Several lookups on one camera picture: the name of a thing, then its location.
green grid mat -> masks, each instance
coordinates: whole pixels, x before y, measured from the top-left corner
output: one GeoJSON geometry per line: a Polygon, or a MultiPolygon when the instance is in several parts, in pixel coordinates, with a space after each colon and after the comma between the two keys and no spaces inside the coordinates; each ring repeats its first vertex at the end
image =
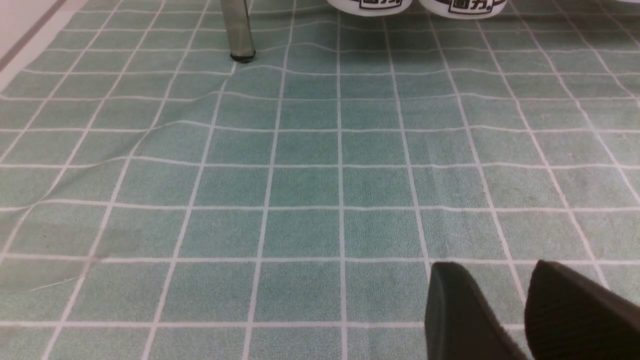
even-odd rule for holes
{"type": "Polygon", "coordinates": [[[640,302],[640,6],[90,0],[0,95],[0,357],[425,359],[429,264],[640,302]]]}

white container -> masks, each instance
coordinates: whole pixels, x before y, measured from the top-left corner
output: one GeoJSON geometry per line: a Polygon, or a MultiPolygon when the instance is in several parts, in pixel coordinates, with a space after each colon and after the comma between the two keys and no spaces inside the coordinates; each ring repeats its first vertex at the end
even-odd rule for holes
{"type": "Polygon", "coordinates": [[[427,10],[450,19],[478,20],[496,16],[507,0],[419,0],[427,10]]]}
{"type": "Polygon", "coordinates": [[[334,8],[351,15],[374,17],[405,11],[413,0],[326,0],[334,8]]]}

white grid line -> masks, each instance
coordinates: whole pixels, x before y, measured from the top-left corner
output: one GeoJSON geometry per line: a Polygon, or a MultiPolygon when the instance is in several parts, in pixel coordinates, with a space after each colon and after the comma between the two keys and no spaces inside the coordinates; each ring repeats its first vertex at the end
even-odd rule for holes
{"type": "MultiPolygon", "coordinates": [[[[286,71],[290,74],[295,75],[313,75],[313,76],[335,76],[336,73],[332,72],[302,72],[295,71],[290,69],[284,69],[279,66],[274,65],[254,65],[243,67],[239,71],[244,70],[253,70],[253,69],[275,69],[286,71]]],[[[64,75],[67,72],[65,71],[42,71],[42,70],[29,70],[23,69],[23,72],[28,72],[30,74],[39,74],[39,75],[64,75]]],[[[482,69],[474,69],[474,68],[455,68],[451,69],[453,72],[477,72],[480,74],[489,74],[489,75],[502,75],[498,71],[489,71],[482,69]]],[[[149,74],[173,74],[174,70],[157,70],[157,71],[130,71],[124,72],[125,75],[149,75],[149,74]]],[[[425,72],[396,72],[392,74],[391,72],[357,72],[357,73],[343,73],[342,76],[391,76],[391,75],[436,75],[443,74],[447,72],[445,69],[442,70],[434,70],[434,71],[425,71],[425,72]]],[[[119,71],[73,71],[71,72],[73,75],[117,75],[120,74],[119,71]]],[[[209,70],[180,70],[178,74],[209,74],[209,75],[223,75],[230,76],[231,72],[220,72],[220,71],[209,71],[209,70]]],[[[559,72],[561,76],[580,76],[580,75],[595,75],[595,76],[640,76],[640,72],[559,72]]],[[[504,75],[507,76],[538,76],[538,75],[555,75],[553,72],[505,72],[504,75]]]]}
{"type": "MultiPolygon", "coordinates": [[[[315,9],[320,9],[320,8],[326,8],[329,10],[334,10],[333,7],[331,7],[328,4],[322,4],[322,5],[315,5],[315,6],[307,6],[304,8],[298,8],[297,11],[299,12],[303,12],[306,10],[315,10],[315,9]]],[[[76,10],[77,13],[108,13],[110,12],[110,10],[87,10],[87,9],[80,9],[80,10],[76,10]]],[[[117,12],[122,12],[122,13],[155,13],[154,11],[151,10],[132,10],[132,9],[123,9],[123,10],[118,10],[117,12]]],[[[290,9],[286,9],[286,10],[259,10],[259,11],[254,11],[253,14],[262,14],[262,13],[290,13],[291,10],[290,9]]],[[[163,14],[167,13],[167,14],[179,14],[179,13],[192,13],[192,14],[200,14],[202,13],[202,11],[197,11],[197,10],[168,10],[168,11],[163,11],[163,14]]],[[[215,14],[215,15],[222,15],[222,12],[212,12],[212,11],[205,11],[205,14],[215,14]]],[[[417,15],[417,12],[406,12],[403,15],[417,15]]],[[[595,16],[598,17],[600,16],[599,13],[593,13],[593,12],[567,12],[568,15],[573,15],[573,16],[583,16],[583,17],[589,17],[589,16],[595,16]]],[[[613,16],[627,16],[629,15],[629,13],[610,13],[613,16]]],[[[523,16],[528,16],[528,17],[539,17],[539,16],[544,16],[544,15],[557,15],[556,12],[535,12],[535,13],[522,13],[521,15],[523,16]]]]}
{"type": "MultiPolygon", "coordinates": [[[[85,205],[85,206],[111,206],[114,208],[125,209],[146,209],[146,210],[187,210],[189,207],[186,205],[140,205],[140,204],[126,204],[122,202],[108,202],[97,200],[66,200],[66,199],[51,199],[43,200],[39,204],[70,204],[70,205],[85,205]]],[[[0,212],[16,212],[28,209],[28,206],[21,208],[0,208],[0,212]]],[[[264,206],[193,206],[193,210],[238,210],[238,211],[264,211],[264,206]]],[[[269,211],[285,211],[285,210],[339,210],[339,206],[332,205],[320,205],[320,206],[269,206],[266,209],[269,211]]],[[[413,206],[344,206],[345,210],[350,211],[376,211],[376,210],[414,210],[413,206]]],[[[469,211],[469,212],[492,212],[498,213],[521,213],[521,212],[549,212],[549,213],[566,213],[569,209],[566,208],[452,208],[450,206],[419,206],[420,210],[446,210],[446,211],[469,211]]],[[[596,212],[617,212],[617,211],[639,211],[640,206],[627,206],[620,208],[571,208],[574,212],[584,213],[596,213],[596,212]]]]}
{"type": "Polygon", "coordinates": [[[339,203],[339,245],[340,245],[340,343],[341,343],[341,359],[349,358],[349,332],[347,329],[348,313],[347,313],[347,264],[346,264],[346,246],[344,241],[344,176],[343,176],[343,159],[342,159],[342,103],[340,97],[342,95],[341,69],[340,69],[340,12],[338,12],[338,28],[336,40],[336,96],[338,98],[336,115],[338,126],[338,203],[339,203]]]}
{"type": "Polygon", "coordinates": [[[413,212],[415,213],[415,221],[418,230],[418,237],[420,239],[420,250],[422,251],[422,256],[424,258],[424,273],[425,273],[425,282],[429,283],[431,280],[431,267],[429,265],[429,251],[427,249],[427,244],[424,236],[424,228],[422,226],[422,214],[420,213],[420,202],[418,201],[418,193],[415,188],[415,178],[413,176],[413,167],[411,164],[411,156],[409,154],[409,146],[406,139],[406,131],[404,130],[404,118],[401,109],[400,96],[398,94],[398,86],[396,79],[396,72],[394,67],[393,56],[391,52],[391,42],[389,40],[389,33],[387,32],[387,22],[385,19],[382,19],[382,26],[385,29],[385,43],[387,45],[387,53],[389,59],[389,67],[391,69],[392,74],[392,83],[394,87],[394,95],[396,97],[396,113],[398,116],[398,125],[400,127],[400,134],[402,136],[403,143],[403,152],[404,152],[404,161],[405,167],[407,170],[407,175],[409,177],[409,187],[411,190],[412,202],[413,202],[413,212]]]}
{"type": "MultiPolygon", "coordinates": [[[[71,328],[129,328],[147,329],[153,326],[162,329],[216,329],[216,328],[245,328],[246,322],[160,322],[158,324],[150,322],[6,322],[0,321],[2,327],[71,327],[71,328]]],[[[341,322],[255,322],[256,328],[281,328],[292,329],[300,327],[340,327],[341,322]]],[[[347,327],[351,329],[421,329],[424,328],[422,322],[348,322],[347,327]]],[[[507,330],[523,330],[524,324],[502,323],[501,326],[507,330]]]]}
{"type": "MultiPolygon", "coordinates": [[[[104,30],[103,32],[107,32],[107,31],[126,31],[126,30],[104,30]]],[[[292,45],[309,45],[309,46],[314,46],[317,47],[319,49],[324,49],[327,51],[332,51],[332,52],[336,52],[336,49],[332,49],[331,47],[326,47],[320,44],[316,44],[313,42],[294,42],[292,43],[292,45]]],[[[266,51],[272,51],[272,50],[277,50],[277,49],[281,49],[286,47],[286,45],[278,45],[278,46],[273,46],[273,47],[266,47],[266,48],[262,48],[262,49],[256,49],[257,53],[261,53],[261,52],[266,52],[266,51]]],[[[488,49],[483,49],[481,47],[470,47],[470,46],[463,46],[463,47],[442,47],[443,50],[446,51],[455,51],[455,50],[473,50],[473,51],[481,51],[481,52],[488,52],[488,49]]],[[[112,52],[129,52],[132,49],[101,49],[101,48],[93,48],[90,49],[90,51],[94,51],[94,52],[105,52],[105,53],[112,53],[112,52]]],[[[65,48],[59,48],[59,47],[50,47],[48,49],[46,49],[45,51],[65,51],[65,52],[70,52],[70,53],[77,53],[80,52],[81,50],[78,49],[65,49],[65,48]]],[[[176,51],[176,52],[181,52],[183,51],[182,49],[140,49],[139,52],[144,53],[144,52],[148,52],[148,53],[156,53],[156,52],[160,52],[160,51],[176,51]]],[[[221,52],[226,52],[228,51],[227,49],[215,49],[215,48],[201,48],[201,49],[190,49],[188,52],[189,53],[196,53],[199,51],[221,51],[221,52]]],[[[432,53],[436,50],[434,49],[393,49],[394,53],[432,53]]],[[[495,53],[538,53],[540,50],[535,50],[535,49],[519,49],[519,50],[494,50],[495,53]]],[[[558,50],[558,49],[549,49],[547,50],[548,53],[550,54],[554,54],[554,53],[558,53],[558,54],[572,54],[572,53],[581,53],[584,51],[589,51],[589,49],[572,49],[572,50],[558,50]]],[[[613,49],[601,49],[599,51],[605,52],[605,53],[621,53],[621,54],[640,54],[640,50],[613,50],[613,49]]],[[[347,49],[347,50],[340,50],[341,53],[386,53],[387,50],[366,50],[366,49],[347,49]]]]}
{"type": "MultiPolygon", "coordinates": [[[[556,8],[558,8],[560,10],[561,13],[564,14],[562,8],[556,3],[555,0],[552,0],[553,3],[555,4],[556,8]]],[[[609,68],[607,67],[607,64],[603,61],[602,57],[598,54],[598,51],[596,51],[588,42],[587,40],[584,38],[584,36],[582,36],[582,33],[580,33],[580,31],[578,30],[578,28],[575,26],[575,24],[566,16],[567,20],[571,23],[571,25],[573,26],[573,28],[576,30],[576,32],[578,33],[578,35],[580,36],[580,39],[591,48],[591,50],[593,51],[593,53],[596,55],[596,57],[598,58],[598,60],[600,61],[600,63],[602,64],[602,66],[605,68],[605,70],[607,72],[609,71],[609,68]]],[[[557,74],[557,70],[555,65],[553,64],[553,62],[551,61],[551,57],[544,51],[544,49],[542,48],[542,46],[540,46],[540,43],[538,43],[538,40],[535,38],[535,36],[531,34],[532,39],[534,40],[534,42],[536,43],[536,46],[538,47],[538,49],[540,49],[540,51],[542,51],[543,55],[546,57],[549,66],[551,67],[551,69],[554,71],[554,74],[556,74],[556,77],[558,79],[558,82],[560,83],[560,85],[562,86],[562,88],[564,89],[564,91],[567,93],[567,95],[569,95],[570,98],[572,98],[572,100],[574,100],[575,105],[578,107],[578,109],[582,112],[582,115],[584,116],[584,119],[586,120],[587,124],[589,125],[589,128],[594,130],[595,126],[593,125],[591,118],[589,117],[589,115],[587,114],[587,112],[584,110],[584,108],[582,107],[580,100],[576,99],[573,96],[573,93],[569,90],[569,88],[566,86],[566,84],[564,83],[564,80],[562,79],[562,76],[557,74]]],[[[611,76],[613,77],[613,79],[616,81],[616,84],[623,89],[624,91],[626,91],[626,93],[631,94],[631,92],[626,89],[624,86],[622,86],[622,84],[620,83],[620,81],[618,80],[618,78],[611,74],[611,76]]],[[[594,131],[593,134],[596,136],[596,138],[598,139],[598,141],[600,142],[600,144],[602,145],[602,147],[604,148],[604,150],[607,152],[607,154],[609,155],[609,158],[611,159],[611,161],[614,163],[614,165],[616,166],[618,172],[620,173],[620,176],[622,178],[622,180],[624,181],[624,183],[626,184],[627,188],[629,189],[630,193],[633,195],[633,197],[635,198],[635,200],[640,203],[640,196],[638,196],[638,193],[636,192],[636,190],[634,189],[634,187],[631,185],[631,182],[628,180],[627,175],[625,174],[624,170],[622,169],[622,167],[620,166],[620,163],[618,163],[618,161],[616,160],[613,152],[611,152],[611,150],[609,149],[609,147],[607,146],[607,144],[604,142],[604,140],[602,139],[602,137],[600,136],[600,133],[598,133],[597,131],[594,131]]]]}
{"type": "MultiPolygon", "coordinates": [[[[620,29],[622,29],[622,31],[627,34],[629,36],[629,38],[631,38],[636,45],[638,46],[638,48],[640,48],[640,40],[636,39],[632,34],[631,31],[629,31],[629,29],[627,27],[625,27],[618,19],[616,19],[614,17],[614,15],[629,15],[629,14],[612,14],[610,12],[607,11],[607,8],[604,7],[602,5],[602,2],[600,2],[600,0],[596,0],[596,3],[598,4],[598,6],[602,9],[602,11],[605,13],[605,15],[610,18],[613,22],[615,22],[620,29]]],[[[567,18],[570,21],[569,15],[570,13],[564,11],[564,9],[560,9],[560,12],[564,14],[564,17],[567,18]]]]}
{"type": "MultiPolygon", "coordinates": [[[[171,102],[193,102],[196,100],[200,100],[203,99],[205,97],[208,97],[210,95],[216,95],[218,92],[217,91],[213,91],[213,92],[208,92],[206,94],[203,94],[199,97],[196,98],[167,98],[167,101],[171,101],[171,102]]],[[[279,101],[278,98],[275,97],[259,97],[259,96],[253,96],[253,95],[245,95],[245,94],[240,94],[237,92],[225,92],[225,95],[228,96],[236,96],[236,97],[242,97],[244,99],[251,99],[251,100],[269,100],[269,101],[279,101]]],[[[488,99],[488,100],[512,100],[512,98],[510,97],[501,97],[501,96],[489,96],[489,95],[481,95],[481,94],[475,94],[472,92],[461,92],[458,94],[459,96],[472,96],[472,97],[478,97],[480,99],[488,99]]],[[[445,94],[445,95],[431,95],[431,96],[415,96],[415,97],[403,97],[400,100],[401,101],[408,101],[408,100],[424,100],[424,99],[443,99],[443,98],[447,98],[447,97],[455,97],[456,94],[445,94]]],[[[135,96],[135,95],[130,95],[130,96],[110,96],[110,97],[54,97],[51,98],[51,100],[55,100],[55,101],[92,101],[92,100],[102,100],[102,99],[137,99],[137,100],[155,100],[155,101],[162,101],[164,100],[161,97],[151,97],[151,96],[135,96]]],[[[602,100],[634,100],[634,101],[638,101],[640,99],[639,96],[628,96],[628,97],[575,97],[575,100],[578,101],[602,101],[602,100]]],[[[44,101],[47,100],[47,98],[42,98],[42,97],[8,97],[6,95],[0,95],[0,100],[6,100],[6,101],[44,101]]],[[[332,98],[325,98],[325,99],[297,99],[297,98],[285,98],[282,99],[283,101],[310,101],[310,102],[315,102],[315,101],[336,101],[337,99],[332,97],[332,98]]],[[[352,99],[345,99],[342,98],[340,99],[341,101],[395,101],[395,98],[393,97],[383,97],[383,98],[352,98],[352,99]]],[[[553,97],[521,97],[520,98],[521,101],[567,101],[567,100],[573,100],[571,97],[559,97],[559,98],[553,98],[553,97]]]]}
{"type": "MultiPolygon", "coordinates": [[[[476,21],[476,24],[477,24],[478,28],[481,30],[481,34],[482,34],[482,38],[483,38],[484,42],[486,43],[487,47],[489,49],[491,49],[491,45],[489,44],[489,41],[487,40],[486,36],[482,32],[482,27],[480,26],[480,23],[478,21],[476,21]]],[[[498,62],[498,59],[495,57],[495,54],[491,53],[491,56],[493,58],[493,62],[495,63],[495,66],[498,68],[498,70],[500,72],[502,72],[502,67],[500,66],[500,63],[498,62]]],[[[589,257],[590,260],[595,261],[596,258],[595,258],[594,254],[593,254],[593,250],[591,249],[591,245],[589,244],[589,240],[587,240],[587,236],[584,234],[584,231],[582,230],[582,227],[578,223],[578,220],[575,218],[575,215],[573,214],[573,211],[571,210],[571,206],[569,205],[569,202],[566,200],[566,196],[564,195],[564,192],[562,191],[562,188],[560,187],[560,184],[558,183],[558,181],[556,179],[556,175],[554,174],[553,170],[551,169],[551,166],[549,165],[549,162],[547,161],[547,157],[545,156],[545,153],[542,151],[542,148],[540,147],[540,144],[538,143],[538,139],[536,139],[536,136],[531,131],[531,127],[529,126],[529,122],[527,121],[527,118],[524,115],[524,112],[522,111],[522,107],[520,105],[520,101],[518,100],[518,98],[516,97],[515,93],[513,92],[513,89],[511,88],[511,85],[509,84],[509,81],[507,81],[507,78],[506,78],[505,74],[502,74],[501,77],[502,77],[502,81],[504,82],[504,85],[506,86],[507,90],[509,91],[509,94],[512,96],[513,100],[516,102],[516,109],[518,110],[518,114],[520,115],[520,118],[522,119],[522,122],[523,122],[524,126],[529,131],[529,137],[531,138],[531,141],[532,141],[533,145],[536,147],[536,151],[538,152],[538,156],[540,157],[540,160],[542,160],[542,162],[544,163],[544,166],[545,166],[545,168],[546,168],[546,170],[547,170],[547,172],[549,174],[549,178],[551,180],[551,183],[554,185],[554,188],[556,189],[556,192],[558,193],[560,201],[563,203],[563,206],[567,209],[567,214],[569,215],[571,223],[573,224],[576,232],[578,233],[578,236],[580,237],[580,240],[581,240],[581,242],[582,242],[582,244],[584,246],[584,250],[585,250],[587,256],[589,257]]],[[[596,274],[598,274],[598,279],[600,280],[600,284],[602,284],[602,286],[604,286],[605,288],[609,289],[609,283],[607,282],[607,279],[605,278],[604,273],[602,272],[602,269],[597,264],[594,264],[593,267],[595,269],[596,274]]]]}
{"type": "MultiPolygon", "coordinates": [[[[211,2],[211,0],[207,0],[207,4],[205,6],[205,8],[207,8],[209,6],[209,3],[211,2]]],[[[201,25],[202,23],[202,19],[204,19],[205,13],[202,12],[200,14],[200,18],[198,19],[198,25],[196,26],[196,29],[198,29],[199,25],[201,25]]],[[[193,44],[193,39],[195,38],[197,30],[194,30],[194,32],[191,34],[191,38],[189,38],[189,43],[187,44],[187,49],[189,49],[191,47],[191,45],[193,44]]],[[[184,62],[184,59],[186,59],[187,57],[187,52],[184,53],[179,66],[177,67],[178,69],[180,68],[180,66],[182,66],[182,63],[184,62]]],[[[234,71],[236,69],[236,63],[234,62],[232,69],[231,69],[231,73],[233,74],[234,71]]],[[[224,94],[225,91],[225,86],[227,85],[227,80],[225,80],[222,85],[220,86],[220,91],[218,93],[218,98],[216,100],[216,107],[214,109],[213,112],[213,116],[211,119],[211,125],[209,126],[209,133],[207,135],[207,140],[206,143],[204,145],[204,149],[202,151],[202,156],[200,158],[200,163],[198,165],[198,174],[196,175],[196,179],[193,183],[193,188],[191,190],[191,196],[189,198],[189,205],[188,208],[185,212],[184,215],[184,219],[182,221],[182,226],[180,228],[180,233],[178,235],[178,239],[175,243],[175,247],[173,249],[173,256],[172,256],[172,261],[169,264],[169,270],[166,273],[166,277],[164,279],[164,284],[163,284],[163,288],[162,288],[162,292],[160,294],[160,298],[158,300],[158,305],[156,307],[156,312],[154,314],[154,321],[153,321],[153,326],[151,326],[151,329],[149,330],[149,334],[147,336],[147,341],[145,343],[145,348],[144,351],[142,353],[142,360],[147,360],[149,358],[149,355],[151,353],[151,348],[152,345],[154,343],[154,340],[156,338],[156,332],[157,332],[157,326],[156,324],[158,324],[160,322],[160,319],[162,317],[162,313],[164,310],[164,305],[166,303],[166,297],[167,294],[169,293],[169,289],[171,286],[171,281],[173,279],[173,272],[175,271],[175,267],[176,267],[176,261],[175,259],[177,259],[180,256],[180,249],[182,247],[182,242],[184,241],[184,236],[186,234],[187,231],[187,226],[189,224],[189,219],[191,218],[191,212],[193,209],[193,205],[196,201],[196,196],[198,194],[198,188],[200,186],[200,181],[202,179],[202,173],[204,171],[204,164],[207,162],[207,156],[209,155],[209,147],[211,146],[211,139],[213,137],[213,133],[215,131],[215,125],[216,125],[216,121],[218,119],[218,112],[220,110],[220,102],[222,101],[222,95],[224,94]]]]}
{"type": "MultiPolygon", "coordinates": [[[[147,264],[147,263],[181,263],[181,264],[207,264],[207,263],[255,263],[258,260],[263,263],[337,263],[342,261],[340,257],[307,257],[307,258],[96,258],[95,256],[73,256],[73,255],[50,255],[50,254],[12,254],[6,255],[8,259],[25,260],[25,261],[77,261],[77,262],[93,262],[105,264],[147,264]]],[[[347,263],[424,263],[424,258],[350,258],[345,257],[347,263]]],[[[535,265],[537,259],[470,259],[470,258],[428,258],[429,263],[453,261],[464,264],[475,265],[535,265]]],[[[639,266],[640,259],[555,259],[559,263],[565,265],[629,265],[639,266]]]]}
{"type": "MultiPolygon", "coordinates": [[[[172,122],[168,122],[166,124],[162,124],[160,126],[154,127],[152,130],[161,129],[163,127],[176,125],[176,124],[188,124],[192,126],[198,127],[210,127],[210,125],[195,122],[190,120],[176,120],[172,122]]],[[[230,126],[214,126],[215,129],[220,130],[229,130],[229,131],[242,131],[245,133],[272,133],[273,129],[252,129],[246,127],[230,127],[230,126]]],[[[515,129],[510,127],[500,127],[500,126],[489,126],[489,125],[470,125],[470,129],[484,129],[484,130],[496,130],[496,131],[505,131],[508,133],[529,133],[528,129],[515,129]]],[[[404,129],[406,133],[440,133],[445,131],[462,131],[465,130],[464,127],[442,127],[442,128],[434,128],[434,129],[404,129]]],[[[7,129],[0,128],[0,133],[55,133],[55,132],[83,132],[89,131],[90,133],[146,133],[146,129],[115,129],[115,128],[83,128],[83,127],[34,127],[31,129],[23,130],[23,129],[7,129]]],[[[281,133],[337,133],[338,131],[342,131],[343,133],[400,133],[400,129],[393,128],[370,128],[370,129],[279,129],[281,133]]],[[[593,132],[603,133],[603,134],[640,134],[640,129],[590,129],[588,127],[574,127],[574,128],[565,128],[565,129],[531,129],[533,133],[593,133],[593,132]]],[[[2,166],[14,166],[19,164],[0,164],[2,166]]]]}
{"type": "MultiPolygon", "coordinates": [[[[434,28],[431,16],[429,16],[429,24],[431,25],[431,28],[434,28]]],[[[437,35],[435,35],[434,37],[435,37],[436,44],[437,44],[438,48],[440,48],[440,39],[438,38],[437,35]]],[[[446,56],[444,54],[444,51],[442,49],[440,49],[440,55],[442,56],[442,61],[444,61],[445,68],[449,69],[449,64],[447,63],[447,58],[446,58],[446,56]]],[[[450,71],[448,73],[448,76],[449,76],[449,81],[451,82],[451,86],[453,87],[454,93],[458,93],[458,87],[457,87],[456,82],[453,79],[453,75],[451,74],[450,71]]],[[[462,116],[462,121],[464,122],[465,127],[466,127],[467,139],[469,140],[469,145],[471,147],[471,152],[473,154],[474,161],[477,164],[477,169],[478,169],[478,172],[480,174],[480,180],[482,182],[484,195],[486,197],[487,204],[489,205],[489,208],[491,209],[491,215],[492,215],[492,218],[493,218],[493,223],[495,224],[496,230],[498,232],[498,237],[500,238],[500,243],[502,244],[502,250],[504,251],[504,255],[507,258],[507,260],[509,261],[509,269],[511,270],[511,276],[513,277],[513,281],[514,281],[515,286],[516,286],[516,291],[518,293],[518,296],[520,297],[520,301],[522,302],[522,305],[524,306],[524,304],[527,302],[527,297],[526,297],[526,294],[524,293],[524,290],[522,288],[522,283],[520,282],[520,277],[518,276],[518,272],[516,271],[515,265],[513,264],[513,257],[511,256],[511,253],[509,251],[509,243],[507,242],[507,240],[504,237],[504,233],[502,231],[502,226],[500,225],[500,220],[498,219],[498,214],[495,211],[494,206],[493,206],[493,199],[492,199],[491,193],[489,191],[489,185],[487,183],[486,177],[484,176],[483,167],[480,166],[480,164],[481,164],[480,157],[478,156],[476,145],[474,143],[474,139],[473,139],[473,136],[472,136],[472,133],[471,133],[471,129],[469,128],[469,123],[468,123],[468,120],[467,120],[467,114],[466,114],[465,109],[464,109],[464,107],[462,105],[462,98],[458,94],[456,96],[456,99],[458,101],[458,109],[460,110],[460,115],[462,116]]]]}
{"type": "MultiPolygon", "coordinates": [[[[332,25],[337,25],[338,23],[334,20],[314,20],[314,21],[310,21],[310,22],[304,22],[303,24],[295,24],[294,28],[303,28],[305,26],[313,26],[313,25],[320,25],[320,24],[332,24],[332,25]]],[[[358,28],[357,26],[352,26],[352,25],[345,25],[342,24],[339,27],[342,27],[344,29],[349,29],[352,31],[360,31],[360,32],[364,32],[364,33],[383,33],[384,30],[383,29],[369,29],[369,28],[358,28]]],[[[272,31],[284,31],[284,30],[288,30],[289,27],[283,27],[283,28],[268,28],[268,29],[253,29],[253,32],[256,33],[266,33],[266,32],[272,32],[272,31]]],[[[144,31],[143,29],[120,29],[120,28],[108,28],[107,30],[122,30],[122,31],[130,31],[130,32],[141,32],[144,31]]],[[[191,28],[152,28],[152,31],[193,31],[195,29],[191,29],[191,28]]],[[[210,31],[210,32],[216,32],[216,33],[224,33],[226,32],[225,28],[198,28],[198,31],[210,31]]],[[[619,33],[622,29],[601,29],[601,30],[582,30],[583,33],[619,33]]],[[[69,32],[83,32],[83,31],[95,31],[92,28],[74,28],[74,29],[64,29],[64,31],[69,31],[69,32]]],[[[469,33],[476,33],[477,30],[476,29],[471,29],[471,28],[446,28],[446,29],[411,29],[411,28],[406,28],[406,29],[388,29],[387,30],[389,33],[398,33],[398,32],[407,32],[407,33],[443,33],[443,32],[448,32],[448,31],[466,31],[469,33]]],[[[513,31],[517,31],[515,29],[506,29],[506,30],[499,30],[499,29],[486,29],[484,30],[484,32],[486,33],[512,33],[513,31]]],[[[551,30],[544,30],[544,29],[532,29],[533,32],[535,33],[571,33],[573,32],[572,30],[561,30],[561,29],[551,29],[551,30]]]]}
{"type": "MultiPolygon", "coordinates": [[[[291,11],[291,23],[289,27],[289,41],[287,43],[287,47],[285,47],[284,59],[282,61],[283,69],[287,68],[287,64],[289,61],[289,48],[293,40],[293,30],[294,30],[294,23],[296,19],[297,4],[298,4],[297,0],[293,0],[293,7],[291,11]]],[[[275,129],[273,131],[273,143],[271,144],[271,156],[269,159],[269,173],[267,175],[267,186],[264,194],[264,211],[262,212],[262,220],[260,224],[260,238],[258,240],[258,251],[257,251],[258,260],[255,262],[255,269],[253,274],[253,284],[251,289],[251,298],[249,302],[249,312],[247,314],[247,327],[246,327],[246,332],[244,334],[242,360],[249,359],[249,353],[250,353],[250,347],[251,347],[253,321],[255,319],[255,308],[257,306],[257,301],[258,301],[260,270],[262,266],[262,263],[260,262],[260,260],[262,259],[262,253],[264,250],[264,238],[266,236],[266,231],[267,231],[267,216],[269,215],[269,202],[271,200],[271,186],[273,184],[273,172],[274,172],[274,167],[275,167],[274,165],[276,161],[276,148],[278,145],[278,130],[280,129],[280,117],[282,116],[282,101],[283,101],[282,99],[284,98],[286,75],[287,75],[287,72],[282,71],[282,76],[280,78],[280,91],[278,94],[278,108],[276,110],[276,123],[275,123],[275,129]]]]}
{"type": "MultiPolygon", "coordinates": [[[[109,19],[113,16],[113,14],[115,13],[115,10],[118,8],[118,6],[120,6],[120,4],[122,3],[123,0],[120,0],[118,2],[118,4],[113,8],[113,10],[111,11],[111,13],[109,14],[109,16],[107,16],[107,18],[105,19],[105,21],[102,23],[101,25],[101,29],[105,26],[105,24],[109,21],[109,19]]],[[[16,146],[16,144],[18,143],[18,141],[22,138],[22,136],[26,133],[26,131],[31,127],[31,125],[34,123],[34,121],[36,120],[36,118],[39,116],[40,112],[44,109],[44,107],[46,106],[46,104],[52,99],[53,95],[58,91],[58,89],[60,88],[60,86],[62,86],[62,84],[66,81],[66,79],[68,78],[68,75],[70,74],[70,71],[80,62],[80,57],[82,56],[82,54],[84,54],[84,52],[86,51],[86,49],[91,46],[91,44],[95,41],[95,39],[98,37],[98,33],[96,33],[96,35],[91,39],[91,41],[87,44],[87,47],[85,47],[85,49],[81,52],[81,55],[78,56],[76,58],[76,60],[73,62],[73,64],[71,65],[71,67],[69,68],[68,72],[62,76],[60,78],[60,80],[58,81],[58,83],[56,84],[56,86],[51,90],[51,92],[49,93],[49,96],[44,99],[44,101],[42,101],[42,103],[40,103],[40,105],[38,106],[38,109],[35,111],[35,113],[31,116],[31,118],[29,119],[29,121],[27,122],[27,124],[24,126],[23,129],[21,129],[18,133],[18,135],[13,139],[13,141],[11,142],[11,144],[7,147],[7,149],[4,151],[4,153],[2,154],[2,156],[0,156],[0,164],[2,164],[4,162],[4,160],[6,159],[7,155],[9,155],[12,151],[12,149],[16,146]]],[[[118,83],[118,80],[116,80],[111,89],[109,90],[109,94],[113,91],[113,89],[116,87],[116,84],[118,83]]],[[[104,104],[104,101],[102,101],[98,108],[94,111],[92,118],[90,119],[89,123],[87,123],[87,126],[83,129],[83,133],[80,136],[80,139],[78,139],[78,141],[76,142],[74,148],[72,149],[71,153],[69,154],[67,160],[65,161],[65,164],[62,165],[60,167],[60,171],[58,172],[58,175],[56,176],[56,178],[54,179],[54,181],[52,182],[52,184],[49,186],[49,189],[45,192],[45,194],[40,198],[39,201],[43,201],[44,199],[46,199],[46,197],[55,189],[55,187],[58,185],[58,183],[60,182],[60,180],[62,179],[62,177],[64,176],[65,172],[67,171],[67,167],[71,164],[73,158],[76,156],[76,152],[78,151],[78,149],[80,148],[80,146],[82,145],[82,143],[84,142],[84,139],[86,138],[87,134],[88,134],[88,130],[89,128],[91,128],[93,121],[95,120],[95,117],[97,115],[97,112],[99,111],[100,106],[104,104]]],[[[4,255],[9,251],[9,248],[12,246],[13,241],[20,229],[20,227],[22,226],[22,224],[24,223],[25,219],[29,216],[29,214],[31,213],[31,210],[35,207],[35,204],[32,206],[28,206],[25,207],[25,212],[22,214],[22,216],[18,219],[18,221],[16,222],[16,224],[14,225],[11,233],[9,234],[9,236],[7,237],[7,240],[4,243],[4,246],[2,248],[2,252],[0,253],[0,264],[4,261],[4,255]]]]}

